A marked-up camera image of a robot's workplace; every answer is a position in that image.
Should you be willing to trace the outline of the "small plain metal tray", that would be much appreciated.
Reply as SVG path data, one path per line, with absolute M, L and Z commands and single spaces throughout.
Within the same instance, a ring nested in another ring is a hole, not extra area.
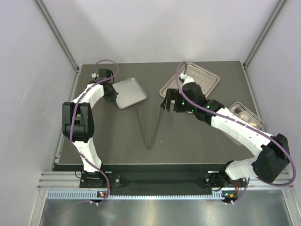
M 117 91 L 116 104 L 119 109 L 125 109 L 147 98 L 147 94 L 136 78 L 129 78 L 113 84 Z

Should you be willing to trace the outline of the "white round chocolate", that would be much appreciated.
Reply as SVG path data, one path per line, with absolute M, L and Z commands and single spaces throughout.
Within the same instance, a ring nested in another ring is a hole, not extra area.
M 250 119 L 249 113 L 241 113 L 239 116 L 240 116 L 240 118 L 241 118 L 242 120 L 244 120 L 244 121 L 247 121 L 247 120 Z

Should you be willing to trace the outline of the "dark round chocolate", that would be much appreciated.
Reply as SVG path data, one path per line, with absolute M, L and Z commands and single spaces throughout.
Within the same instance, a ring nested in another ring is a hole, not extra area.
M 237 108 L 234 110 L 234 112 L 235 112 L 235 113 L 240 113 L 240 112 L 241 112 L 241 109 L 237 107 Z

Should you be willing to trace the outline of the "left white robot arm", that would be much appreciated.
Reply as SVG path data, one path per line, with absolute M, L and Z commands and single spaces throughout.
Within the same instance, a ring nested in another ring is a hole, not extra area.
M 106 102 L 116 101 L 118 92 L 112 85 L 113 76 L 111 70 L 100 69 L 98 74 L 92 74 L 93 80 L 77 98 L 62 105 L 63 135 L 76 148 L 83 161 L 84 171 L 92 173 L 90 181 L 98 187 L 106 183 L 107 176 L 99 171 L 102 161 L 93 142 L 95 124 L 92 108 L 101 98 Z

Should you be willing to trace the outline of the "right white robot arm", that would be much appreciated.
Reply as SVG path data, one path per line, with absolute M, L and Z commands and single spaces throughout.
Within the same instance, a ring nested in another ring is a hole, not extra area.
M 181 74 L 179 89 L 167 89 L 161 108 L 177 113 L 192 113 L 198 120 L 207 123 L 246 147 L 253 157 L 242 161 L 230 161 L 220 173 L 220 182 L 231 186 L 241 178 L 257 177 L 272 183 L 289 164 L 288 140 L 282 134 L 273 136 L 249 125 L 216 100 L 206 99 L 201 87 L 190 76 Z

